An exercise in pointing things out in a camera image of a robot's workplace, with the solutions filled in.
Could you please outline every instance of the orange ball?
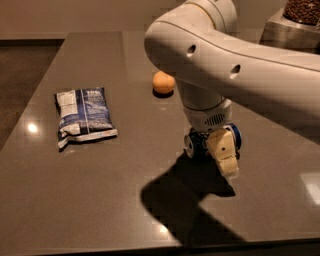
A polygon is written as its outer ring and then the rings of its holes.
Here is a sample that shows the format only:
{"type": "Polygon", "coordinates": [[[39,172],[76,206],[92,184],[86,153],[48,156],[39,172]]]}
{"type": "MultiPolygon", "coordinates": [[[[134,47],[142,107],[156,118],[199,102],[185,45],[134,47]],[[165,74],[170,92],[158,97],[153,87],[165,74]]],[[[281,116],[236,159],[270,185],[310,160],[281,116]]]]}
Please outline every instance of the orange ball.
{"type": "Polygon", "coordinates": [[[168,94],[173,91],[175,79],[166,73],[159,71],[153,76],[153,89],[159,94],[168,94]]]}

